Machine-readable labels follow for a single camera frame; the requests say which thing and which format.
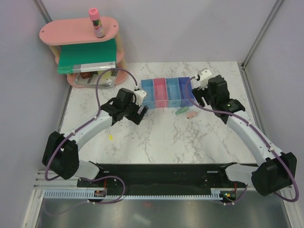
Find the pink eraser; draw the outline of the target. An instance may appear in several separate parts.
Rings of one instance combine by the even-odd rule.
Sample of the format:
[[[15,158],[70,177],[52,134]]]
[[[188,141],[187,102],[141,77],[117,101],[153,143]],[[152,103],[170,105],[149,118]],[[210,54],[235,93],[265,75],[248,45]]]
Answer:
[[[187,119],[191,119],[191,118],[197,117],[197,115],[198,115],[198,113],[195,112],[195,111],[193,111],[193,112],[188,112],[188,113],[186,114],[186,117],[187,117]]]

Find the yellow capped pen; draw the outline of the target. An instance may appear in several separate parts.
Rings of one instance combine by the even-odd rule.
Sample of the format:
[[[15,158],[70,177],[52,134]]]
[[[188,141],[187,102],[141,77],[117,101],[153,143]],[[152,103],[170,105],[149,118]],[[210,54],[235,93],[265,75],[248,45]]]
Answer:
[[[113,136],[112,136],[112,134],[111,134],[111,132],[110,132],[110,129],[107,128],[106,131],[107,131],[107,133],[108,133],[108,136],[109,136],[110,141],[112,141],[112,140],[113,140]]]

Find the pink capped bottle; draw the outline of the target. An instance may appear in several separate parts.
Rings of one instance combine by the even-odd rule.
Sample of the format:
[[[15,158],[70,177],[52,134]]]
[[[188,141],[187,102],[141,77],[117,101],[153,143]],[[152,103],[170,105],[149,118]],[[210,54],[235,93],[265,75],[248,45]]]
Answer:
[[[96,8],[90,8],[88,11],[89,17],[92,21],[94,32],[97,38],[103,38],[105,36],[103,25],[100,20],[99,11]]]

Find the aluminium frame post left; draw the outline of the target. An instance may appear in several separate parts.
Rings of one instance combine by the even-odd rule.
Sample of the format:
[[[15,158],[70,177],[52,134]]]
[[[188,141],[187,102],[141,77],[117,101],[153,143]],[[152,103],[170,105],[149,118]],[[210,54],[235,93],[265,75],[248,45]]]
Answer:
[[[42,0],[33,0],[37,10],[39,11],[39,13],[41,14],[43,20],[46,23],[50,23],[52,21],[52,18],[49,14],[49,12],[47,11],[47,8],[45,7],[44,3]]]

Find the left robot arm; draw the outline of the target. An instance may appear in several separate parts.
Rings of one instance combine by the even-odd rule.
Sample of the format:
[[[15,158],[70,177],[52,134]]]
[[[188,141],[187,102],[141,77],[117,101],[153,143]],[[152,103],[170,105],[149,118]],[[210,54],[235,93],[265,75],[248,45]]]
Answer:
[[[91,161],[79,159],[81,148],[97,134],[126,118],[139,125],[148,111],[143,105],[147,93],[142,89],[134,91],[122,88],[116,97],[105,104],[100,104],[97,112],[82,125],[66,133],[53,132],[47,140],[42,163],[46,167],[45,179],[48,171],[56,173],[57,177],[68,180],[72,177],[87,179],[94,187],[104,182],[104,175],[98,165]]]

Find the aluminium frame post right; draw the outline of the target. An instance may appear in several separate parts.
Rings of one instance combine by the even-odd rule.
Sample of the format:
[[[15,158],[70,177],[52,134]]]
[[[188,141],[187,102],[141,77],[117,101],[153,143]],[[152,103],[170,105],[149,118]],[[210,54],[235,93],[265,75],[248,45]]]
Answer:
[[[259,30],[253,44],[251,45],[248,53],[245,56],[245,59],[239,64],[242,70],[245,70],[247,65],[249,64],[253,54],[255,53],[256,49],[258,48],[259,44],[261,43],[263,37],[267,33],[268,29],[270,28],[271,24],[273,23],[274,19],[276,18],[277,14],[279,13],[281,7],[285,3],[285,0],[276,0],[274,5],[272,6],[266,20],[264,21],[261,29]]]

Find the aluminium frame post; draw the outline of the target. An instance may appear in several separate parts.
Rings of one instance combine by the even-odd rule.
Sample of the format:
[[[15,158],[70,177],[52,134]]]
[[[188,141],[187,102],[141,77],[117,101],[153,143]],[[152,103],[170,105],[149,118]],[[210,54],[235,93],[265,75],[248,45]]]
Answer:
[[[256,49],[258,48],[259,44],[261,43],[263,37],[267,33],[268,29],[270,28],[271,24],[273,23],[274,19],[276,18],[277,14],[279,13],[281,7],[285,3],[285,0],[276,0],[274,5],[272,6],[266,20],[264,21],[261,29],[259,30],[253,44],[251,45],[248,53],[245,56],[245,59],[239,64],[242,70],[245,70],[247,65],[249,64],[253,54],[255,53]]]
[[[44,3],[42,0],[33,0],[37,10],[39,11],[39,13],[41,14],[43,20],[46,23],[50,23],[52,21],[52,18],[49,14],[49,12],[47,11],[47,8],[45,7]]]

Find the pink plastic bin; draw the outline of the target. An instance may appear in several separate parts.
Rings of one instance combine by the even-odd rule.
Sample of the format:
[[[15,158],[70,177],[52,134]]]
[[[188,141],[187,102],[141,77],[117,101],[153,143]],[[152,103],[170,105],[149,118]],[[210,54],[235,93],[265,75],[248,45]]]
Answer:
[[[168,95],[165,78],[153,79],[155,108],[165,108],[168,106]]]

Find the brown toy on shelf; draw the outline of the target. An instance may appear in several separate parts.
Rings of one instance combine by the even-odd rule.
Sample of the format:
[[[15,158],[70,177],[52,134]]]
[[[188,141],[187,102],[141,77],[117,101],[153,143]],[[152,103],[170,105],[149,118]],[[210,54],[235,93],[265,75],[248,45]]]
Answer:
[[[92,76],[92,73],[91,72],[83,72],[83,73],[80,73],[80,77],[82,79],[87,79],[87,78],[90,78]]]

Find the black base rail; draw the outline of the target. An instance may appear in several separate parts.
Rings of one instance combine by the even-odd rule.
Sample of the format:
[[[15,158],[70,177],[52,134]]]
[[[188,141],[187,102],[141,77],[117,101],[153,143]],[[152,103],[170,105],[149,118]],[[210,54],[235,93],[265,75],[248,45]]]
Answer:
[[[97,181],[78,180],[78,187],[106,188],[123,194],[203,194],[212,188],[231,189],[245,183],[230,181],[224,168],[229,164],[100,164]]]

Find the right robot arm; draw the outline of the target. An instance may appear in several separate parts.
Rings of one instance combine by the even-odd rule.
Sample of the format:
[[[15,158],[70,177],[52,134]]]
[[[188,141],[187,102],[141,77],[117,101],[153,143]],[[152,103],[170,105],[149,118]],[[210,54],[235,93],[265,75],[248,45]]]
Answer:
[[[295,197],[290,202],[297,201],[299,189],[295,181],[295,155],[284,153],[252,123],[245,107],[237,99],[230,98],[227,82],[222,76],[213,76],[205,69],[193,79],[199,82],[199,86],[191,91],[197,101],[195,105],[202,110],[209,105],[211,108],[208,111],[238,135],[257,164],[256,167],[229,164],[218,174],[218,183],[223,187],[235,181],[249,184],[262,196],[277,195],[279,190],[292,185]]]

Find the dark blue plastic bin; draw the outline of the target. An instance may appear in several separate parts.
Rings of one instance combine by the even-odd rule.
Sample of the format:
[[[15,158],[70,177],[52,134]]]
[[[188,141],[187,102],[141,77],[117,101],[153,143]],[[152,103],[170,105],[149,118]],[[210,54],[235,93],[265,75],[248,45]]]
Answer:
[[[187,84],[188,80],[189,77],[178,77],[178,82],[180,86],[180,95],[181,95],[181,104],[180,104],[181,107],[193,106],[192,102],[195,102],[195,98],[192,94],[192,85],[191,82]]]

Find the green book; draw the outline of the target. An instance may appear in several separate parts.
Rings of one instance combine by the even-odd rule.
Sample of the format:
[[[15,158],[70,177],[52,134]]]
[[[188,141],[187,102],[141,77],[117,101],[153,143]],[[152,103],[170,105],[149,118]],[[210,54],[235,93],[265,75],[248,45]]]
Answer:
[[[96,42],[63,45],[57,72],[60,75],[102,71],[116,65],[116,42],[114,39]]]

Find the light blue bin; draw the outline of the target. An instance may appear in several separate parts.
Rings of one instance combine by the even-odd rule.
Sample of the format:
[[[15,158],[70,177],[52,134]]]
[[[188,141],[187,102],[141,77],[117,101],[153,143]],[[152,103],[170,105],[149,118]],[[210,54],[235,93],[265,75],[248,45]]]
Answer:
[[[152,79],[141,80],[141,88],[147,93],[146,98],[143,100],[143,105],[149,109],[155,109],[154,87]]]
[[[166,78],[168,108],[177,108],[181,105],[180,86],[177,78]]]

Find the yellow cup on shelf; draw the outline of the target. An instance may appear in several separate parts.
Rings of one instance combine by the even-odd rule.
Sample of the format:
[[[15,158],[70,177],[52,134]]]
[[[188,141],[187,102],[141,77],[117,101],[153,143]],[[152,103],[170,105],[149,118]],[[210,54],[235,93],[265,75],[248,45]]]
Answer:
[[[110,71],[107,71],[107,72],[98,71],[97,74],[98,74],[99,76],[102,75],[101,78],[100,78],[100,80],[107,80],[107,79],[109,79],[109,78],[111,77],[112,71],[111,71],[111,70],[110,70]]]

